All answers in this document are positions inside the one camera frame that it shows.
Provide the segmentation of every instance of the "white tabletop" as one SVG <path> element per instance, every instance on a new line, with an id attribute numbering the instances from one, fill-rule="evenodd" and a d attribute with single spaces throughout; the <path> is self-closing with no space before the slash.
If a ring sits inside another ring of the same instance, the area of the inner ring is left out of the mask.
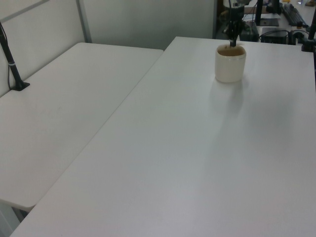
<path id="1" fill-rule="evenodd" d="M 79 43 L 0 98 L 0 201 L 37 204 L 161 54 Z"/>
<path id="2" fill-rule="evenodd" d="M 245 42 L 222 84 L 223 43 L 176 38 L 12 237 L 314 237 L 313 56 Z"/>

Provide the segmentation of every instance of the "ceramic cup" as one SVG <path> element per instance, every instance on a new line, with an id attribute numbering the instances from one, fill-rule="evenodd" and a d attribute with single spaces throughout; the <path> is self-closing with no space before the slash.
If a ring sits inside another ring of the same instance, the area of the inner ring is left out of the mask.
<path id="1" fill-rule="evenodd" d="M 242 79 L 246 62 L 246 51 L 240 45 L 230 47 L 221 45 L 216 49 L 215 77 L 224 83 L 237 82 Z"/>

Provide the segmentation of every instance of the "black cable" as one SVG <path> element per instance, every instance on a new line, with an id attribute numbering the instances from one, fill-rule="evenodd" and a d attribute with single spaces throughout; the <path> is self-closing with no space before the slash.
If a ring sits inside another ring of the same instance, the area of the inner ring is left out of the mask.
<path id="1" fill-rule="evenodd" d="M 228 0 L 228 3 L 229 3 L 229 12 L 230 12 L 229 20 L 231 20 L 232 19 L 232 4 L 231 4 L 231 0 Z"/>
<path id="2" fill-rule="evenodd" d="M 8 86 L 9 86 L 9 90 L 11 90 L 11 86 L 10 86 L 10 66 L 8 65 Z"/>
<path id="3" fill-rule="evenodd" d="M 1 31 L 4 34 L 6 43 L 8 44 L 8 38 L 6 36 L 5 30 L 4 30 L 4 28 L 3 28 L 1 23 L 0 23 L 0 29 L 1 29 Z M 10 86 L 10 65 L 8 65 L 8 87 L 9 87 L 9 90 L 11 90 L 11 86 Z"/>
<path id="4" fill-rule="evenodd" d="M 253 15 L 255 14 L 255 10 L 253 9 L 253 11 L 252 11 L 252 22 L 253 22 Z"/>
<path id="5" fill-rule="evenodd" d="M 309 33 L 308 33 L 308 32 L 306 32 L 306 31 L 302 31 L 302 30 L 294 30 L 294 31 L 292 31 L 292 32 L 294 33 L 295 31 L 301 31 L 301 32 L 304 32 L 305 34 L 309 35 Z"/>
<path id="6" fill-rule="evenodd" d="M 3 28 L 2 24 L 0 24 L 0 26 L 1 26 L 1 31 L 3 32 L 4 37 L 5 37 L 5 41 L 6 41 L 6 43 L 8 43 L 8 38 L 6 37 L 6 33 L 4 31 L 4 28 Z"/>
<path id="7" fill-rule="evenodd" d="M 290 32 L 287 31 L 287 30 L 269 31 L 269 32 L 266 32 L 266 33 L 260 35 L 259 38 L 261 38 L 262 36 L 266 36 L 266 35 L 272 34 L 272 33 L 276 33 L 276 32 L 287 32 L 287 34 L 290 33 Z"/>
<path id="8" fill-rule="evenodd" d="M 252 14 L 255 12 L 255 7 L 256 7 L 257 3 L 258 3 L 258 2 L 256 2 L 256 4 L 251 8 L 251 10 L 250 10 L 249 13 L 247 13 L 246 15 L 243 16 L 243 19 L 245 19 L 245 17 L 246 17 L 247 15 L 249 15 L 251 12 L 252 12 Z"/>

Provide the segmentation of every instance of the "white table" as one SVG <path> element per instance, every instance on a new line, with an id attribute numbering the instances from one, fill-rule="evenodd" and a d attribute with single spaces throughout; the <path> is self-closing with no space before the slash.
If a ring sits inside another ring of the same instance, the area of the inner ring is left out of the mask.
<path id="1" fill-rule="evenodd" d="M 313 56 L 245 42 L 222 84 L 223 43 L 176 38 L 12 237 L 314 237 Z"/>
<path id="2" fill-rule="evenodd" d="M 0 201 L 36 205 L 161 54 L 79 43 L 0 98 Z"/>

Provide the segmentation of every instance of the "white wall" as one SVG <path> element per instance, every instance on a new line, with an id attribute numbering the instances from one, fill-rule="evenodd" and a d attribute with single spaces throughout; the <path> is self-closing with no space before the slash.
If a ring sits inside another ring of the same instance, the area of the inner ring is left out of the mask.
<path id="1" fill-rule="evenodd" d="M 84 42 L 76 0 L 50 0 L 2 25 L 23 80 Z M 6 77 L 7 61 L 0 48 L 0 97 L 8 92 Z"/>
<path id="2" fill-rule="evenodd" d="M 163 50 L 176 36 L 212 38 L 216 2 L 80 0 L 93 43 Z"/>

